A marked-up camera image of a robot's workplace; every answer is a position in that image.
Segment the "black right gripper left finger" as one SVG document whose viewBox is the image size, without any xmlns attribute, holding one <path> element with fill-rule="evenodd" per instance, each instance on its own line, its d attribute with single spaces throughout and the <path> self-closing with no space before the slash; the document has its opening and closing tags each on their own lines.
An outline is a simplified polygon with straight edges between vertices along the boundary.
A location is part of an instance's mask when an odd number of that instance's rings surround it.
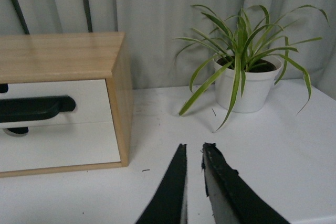
<svg viewBox="0 0 336 224">
<path fill-rule="evenodd" d="M 186 145 L 180 144 L 137 223 L 188 223 Z"/>
</svg>

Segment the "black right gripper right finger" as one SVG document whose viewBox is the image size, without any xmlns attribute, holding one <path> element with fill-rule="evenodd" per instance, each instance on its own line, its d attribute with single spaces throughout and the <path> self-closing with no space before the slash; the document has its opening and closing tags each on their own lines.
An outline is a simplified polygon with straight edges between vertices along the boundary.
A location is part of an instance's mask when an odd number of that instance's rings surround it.
<svg viewBox="0 0 336 224">
<path fill-rule="evenodd" d="M 205 190 L 216 223 L 288 223 L 226 162 L 215 143 L 203 144 Z"/>
</svg>

